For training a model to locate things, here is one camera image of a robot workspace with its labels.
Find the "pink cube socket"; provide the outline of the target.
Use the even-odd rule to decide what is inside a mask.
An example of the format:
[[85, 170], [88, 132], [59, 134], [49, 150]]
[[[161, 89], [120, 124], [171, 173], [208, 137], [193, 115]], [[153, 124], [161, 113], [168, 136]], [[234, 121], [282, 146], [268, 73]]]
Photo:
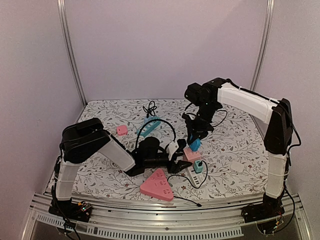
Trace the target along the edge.
[[198, 151], [192, 151], [189, 147], [183, 150], [183, 160], [194, 163], [201, 159], [201, 154]]

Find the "teal small adapter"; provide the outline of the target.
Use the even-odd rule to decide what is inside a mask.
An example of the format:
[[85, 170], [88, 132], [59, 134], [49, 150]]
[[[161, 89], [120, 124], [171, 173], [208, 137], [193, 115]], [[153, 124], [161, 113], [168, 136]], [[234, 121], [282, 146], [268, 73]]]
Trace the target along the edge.
[[196, 160], [196, 161], [193, 163], [193, 169], [194, 169], [194, 172], [195, 172], [196, 174], [202, 173], [203, 168], [204, 168], [204, 165], [203, 165], [203, 162], [202, 162], [201, 160]]

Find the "blue plug adapter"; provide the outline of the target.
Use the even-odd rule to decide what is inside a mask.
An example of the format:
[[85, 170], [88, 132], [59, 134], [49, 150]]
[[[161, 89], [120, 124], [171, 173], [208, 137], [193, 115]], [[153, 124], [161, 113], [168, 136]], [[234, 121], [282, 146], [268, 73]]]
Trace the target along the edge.
[[187, 138], [187, 144], [192, 152], [198, 151], [201, 146], [201, 140], [192, 134]]

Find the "white power strip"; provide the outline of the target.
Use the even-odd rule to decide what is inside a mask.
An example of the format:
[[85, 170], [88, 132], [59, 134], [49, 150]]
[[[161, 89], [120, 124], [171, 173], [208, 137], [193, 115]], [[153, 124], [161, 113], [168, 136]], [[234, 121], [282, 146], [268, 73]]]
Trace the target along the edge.
[[194, 169], [191, 169], [190, 167], [186, 170], [188, 174], [188, 179], [190, 180], [191, 184], [195, 188], [200, 188], [203, 181], [205, 180], [205, 175], [201, 173], [196, 173]]

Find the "pink power strip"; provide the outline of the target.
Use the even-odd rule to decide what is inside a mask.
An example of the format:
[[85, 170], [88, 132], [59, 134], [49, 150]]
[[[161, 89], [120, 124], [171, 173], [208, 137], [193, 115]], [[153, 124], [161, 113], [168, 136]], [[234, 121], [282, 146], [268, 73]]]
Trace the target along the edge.
[[161, 168], [156, 169], [140, 186], [140, 193], [149, 197], [171, 202], [174, 199], [173, 191]]

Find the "teal power strip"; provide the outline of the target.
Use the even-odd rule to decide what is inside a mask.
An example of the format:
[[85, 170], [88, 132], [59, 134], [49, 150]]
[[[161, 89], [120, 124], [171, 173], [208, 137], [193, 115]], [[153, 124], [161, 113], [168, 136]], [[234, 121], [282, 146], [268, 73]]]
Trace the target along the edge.
[[155, 128], [157, 128], [161, 122], [158, 121], [159, 117], [153, 116], [152, 123], [147, 124], [140, 133], [140, 136], [146, 137], [148, 136]]

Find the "light blue charger plug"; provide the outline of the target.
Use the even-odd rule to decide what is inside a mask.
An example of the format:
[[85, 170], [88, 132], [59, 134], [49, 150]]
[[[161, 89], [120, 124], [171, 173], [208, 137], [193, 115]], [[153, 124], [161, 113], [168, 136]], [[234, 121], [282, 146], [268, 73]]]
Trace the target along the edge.
[[153, 117], [149, 116], [149, 117], [145, 117], [143, 122], [144, 122], [144, 124], [150, 124], [150, 123], [152, 123], [152, 120], [153, 120]]

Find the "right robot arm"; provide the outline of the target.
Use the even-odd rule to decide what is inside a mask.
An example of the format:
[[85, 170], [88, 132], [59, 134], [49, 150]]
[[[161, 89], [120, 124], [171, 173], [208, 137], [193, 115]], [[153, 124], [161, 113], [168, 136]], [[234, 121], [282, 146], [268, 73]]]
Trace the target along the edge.
[[214, 130], [212, 118], [223, 105], [236, 108], [267, 125], [263, 144], [268, 153], [268, 179], [261, 204], [247, 205], [241, 215], [246, 223], [264, 220], [284, 213], [282, 197], [288, 192], [287, 176], [291, 166], [290, 151], [294, 147], [291, 104], [283, 98], [276, 100], [240, 87], [231, 79], [215, 78], [202, 85], [190, 84], [185, 93], [190, 104], [198, 107], [194, 118], [182, 115], [187, 127], [187, 144], [191, 150]]

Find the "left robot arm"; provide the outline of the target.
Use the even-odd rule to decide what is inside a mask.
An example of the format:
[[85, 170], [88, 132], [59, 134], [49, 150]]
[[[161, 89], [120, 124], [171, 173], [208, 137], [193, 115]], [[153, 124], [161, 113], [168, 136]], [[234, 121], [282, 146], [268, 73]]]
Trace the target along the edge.
[[85, 201], [74, 203], [72, 189], [79, 167], [95, 153], [102, 154], [130, 177], [155, 167], [166, 167], [168, 173], [177, 174], [192, 165], [189, 161], [177, 160], [186, 145], [185, 139], [174, 138], [163, 148], [157, 138], [149, 136], [137, 140], [134, 150], [129, 151], [104, 128], [99, 118], [70, 125], [62, 132], [48, 212], [67, 222], [89, 222], [92, 205]]

